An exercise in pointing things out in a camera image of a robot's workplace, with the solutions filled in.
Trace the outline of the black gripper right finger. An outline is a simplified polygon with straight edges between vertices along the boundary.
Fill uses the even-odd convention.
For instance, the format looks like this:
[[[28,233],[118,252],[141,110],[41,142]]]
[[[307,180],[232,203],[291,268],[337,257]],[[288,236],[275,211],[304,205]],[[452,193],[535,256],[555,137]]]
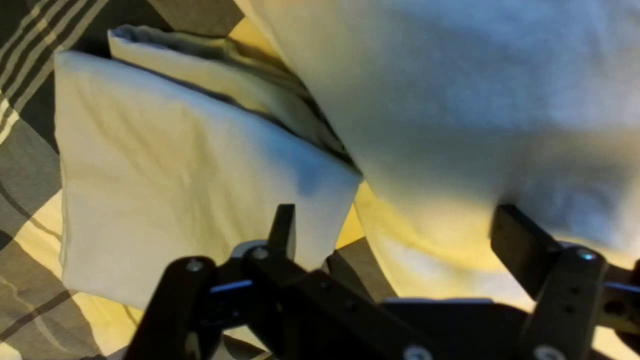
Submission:
[[[495,210],[490,248],[531,298],[539,298],[564,246],[513,203]]]

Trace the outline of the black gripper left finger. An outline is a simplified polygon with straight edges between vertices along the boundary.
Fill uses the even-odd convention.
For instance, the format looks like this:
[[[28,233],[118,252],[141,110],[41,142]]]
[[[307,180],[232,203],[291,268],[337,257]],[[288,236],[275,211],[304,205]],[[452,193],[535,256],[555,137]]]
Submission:
[[[268,233],[268,250],[278,257],[293,257],[297,250],[297,205],[281,203]]]

